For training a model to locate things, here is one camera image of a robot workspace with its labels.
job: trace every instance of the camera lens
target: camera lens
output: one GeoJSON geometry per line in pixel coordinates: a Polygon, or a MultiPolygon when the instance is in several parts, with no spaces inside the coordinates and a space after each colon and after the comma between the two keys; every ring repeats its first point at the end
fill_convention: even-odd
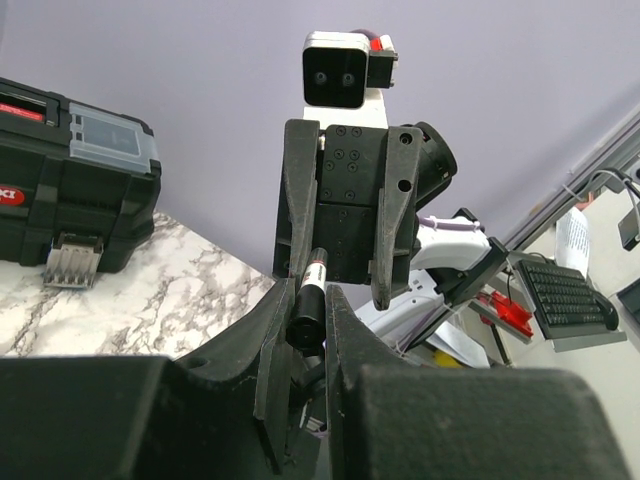
{"type": "Polygon", "coordinates": [[[324,85],[327,83],[327,74],[324,72],[317,72],[313,77],[313,81],[316,82],[316,85],[324,85]]]}
{"type": "Polygon", "coordinates": [[[354,77],[352,73],[345,73],[342,76],[342,85],[343,86],[350,87],[354,83],[356,83],[356,77],[354,77]]]}

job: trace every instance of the black marker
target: black marker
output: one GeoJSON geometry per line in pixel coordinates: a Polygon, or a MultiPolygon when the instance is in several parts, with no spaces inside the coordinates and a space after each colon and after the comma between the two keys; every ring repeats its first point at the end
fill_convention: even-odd
{"type": "Polygon", "coordinates": [[[324,303],[327,257],[324,248],[311,252],[287,327],[287,343],[303,354],[318,355],[327,338],[324,303]]]}

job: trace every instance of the red object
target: red object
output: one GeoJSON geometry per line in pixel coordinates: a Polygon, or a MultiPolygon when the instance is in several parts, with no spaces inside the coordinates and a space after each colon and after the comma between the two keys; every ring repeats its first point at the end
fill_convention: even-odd
{"type": "Polygon", "coordinates": [[[374,38],[373,40],[371,40],[370,45],[371,50],[373,51],[379,52],[382,50],[382,42],[379,38],[374,38]]]}
{"type": "Polygon", "coordinates": [[[36,122],[44,122],[44,115],[38,112],[32,112],[24,108],[14,107],[7,103],[0,102],[0,112],[10,113],[18,117],[28,118],[29,120],[35,120],[36,122]]]}
{"type": "MultiPolygon", "coordinates": [[[[529,320],[531,314],[527,312],[522,306],[516,302],[509,300],[507,297],[499,292],[493,292],[490,297],[490,301],[485,296],[480,296],[479,300],[484,304],[490,304],[496,309],[496,313],[500,320],[508,323],[510,326],[518,330],[523,335],[531,338],[533,337],[533,330],[529,326],[529,320]]],[[[493,322],[486,317],[480,316],[483,323],[491,325],[493,322]]]]}
{"type": "Polygon", "coordinates": [[[0,205],[9,205],[17,207],[24,203],[25,196],[17,188],[3,187],[0,185],[0,205]]]}

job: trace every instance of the paper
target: paper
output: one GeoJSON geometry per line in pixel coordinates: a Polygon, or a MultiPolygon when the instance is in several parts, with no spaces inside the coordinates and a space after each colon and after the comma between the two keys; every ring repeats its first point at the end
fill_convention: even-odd
{"type": "Polygon", "coordinates": [[[590,247],[589,221],[573,207],[556,224],[556,264],[578,270],[587,278],[590,247]]]}
{"type": "Polygon", "coordinates": [[[472,368],[489,368],[484,348],[451,323],[444,322],[427,338],[427,343],[472,368]]]}

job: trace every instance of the marble table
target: marble table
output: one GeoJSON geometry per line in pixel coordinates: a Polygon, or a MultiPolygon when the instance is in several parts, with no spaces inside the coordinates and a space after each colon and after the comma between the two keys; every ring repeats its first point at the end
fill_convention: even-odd
{"type": "Polygon", "coordinates": [[[249,312],[273,281],[172,218],[118,274],[87,291],[45,288],[44,267],[0,261],[0,355],[177,358],[249,312]]]}

